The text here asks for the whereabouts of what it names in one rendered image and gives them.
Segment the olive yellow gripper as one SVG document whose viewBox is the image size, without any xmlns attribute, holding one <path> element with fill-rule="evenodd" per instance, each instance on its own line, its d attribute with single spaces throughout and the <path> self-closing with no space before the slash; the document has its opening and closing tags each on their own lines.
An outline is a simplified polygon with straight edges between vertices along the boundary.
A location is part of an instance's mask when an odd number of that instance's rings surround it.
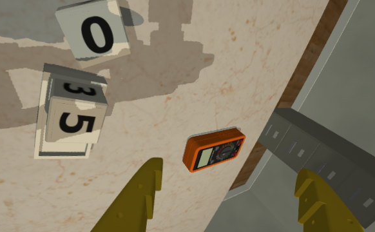
<svg viewBox="0 0 375 232">
<path fill-rule="evenodd" d="M 161 190 L 163 158 L 147 160 L 132 176 L 90 232 L 146 232 L 153 218 L 155 191 Z M 315 172 L 302 168 L 294 196 L 303 232 L 364 232 L 348 207 Z"/>
</svg>

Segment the orange digital multimeter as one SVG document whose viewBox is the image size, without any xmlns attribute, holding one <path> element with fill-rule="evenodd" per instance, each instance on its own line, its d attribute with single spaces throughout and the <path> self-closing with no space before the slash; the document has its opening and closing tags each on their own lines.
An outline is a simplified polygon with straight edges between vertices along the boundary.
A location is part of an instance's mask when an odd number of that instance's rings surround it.
<svg viewBox="0 0 375 232">
<path fill-rule="evenodd" d="M 192 137 L 182 161 L 193 173 L 236 158 L 244 141 L 245 135 L 236 128 Z"/>
</svg>

